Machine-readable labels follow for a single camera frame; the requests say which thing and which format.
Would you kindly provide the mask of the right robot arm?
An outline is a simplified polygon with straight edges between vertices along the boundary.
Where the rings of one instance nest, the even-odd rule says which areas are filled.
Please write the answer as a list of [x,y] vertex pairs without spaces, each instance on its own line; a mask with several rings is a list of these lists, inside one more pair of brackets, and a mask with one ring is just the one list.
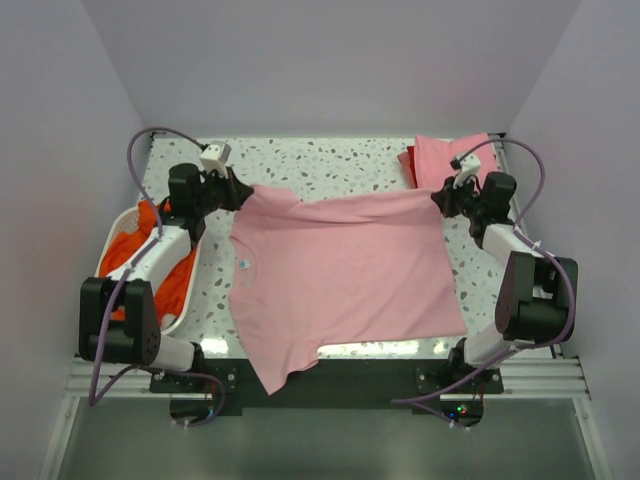
[[470,221],[476,245],[504,267],[494,323],[451,349],[445,379],[459,393],[481,380],[510,356],[569,340],[574,332],[577,262],[544,251],[510,218],[516,180],[492,172],[480,185],[474,176],[449,177],[432,199],[446,218]]

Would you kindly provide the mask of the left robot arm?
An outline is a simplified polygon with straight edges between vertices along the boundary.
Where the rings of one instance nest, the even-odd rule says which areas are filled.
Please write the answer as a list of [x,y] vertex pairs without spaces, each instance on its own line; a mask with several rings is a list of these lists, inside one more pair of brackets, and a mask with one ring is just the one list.
[[154,297],[174,268],[197,251],[205,218],[238,211],[254,193],[230,167],[201,169],[182,163],[169,170],[169,195],[156,204],[149,236],[123,264],[104,276],[89,277],[80,290],[79,355],[95,366],[105,363],[172,370],[185,392],[200,390],[207,368],[196,347],[161,332]]

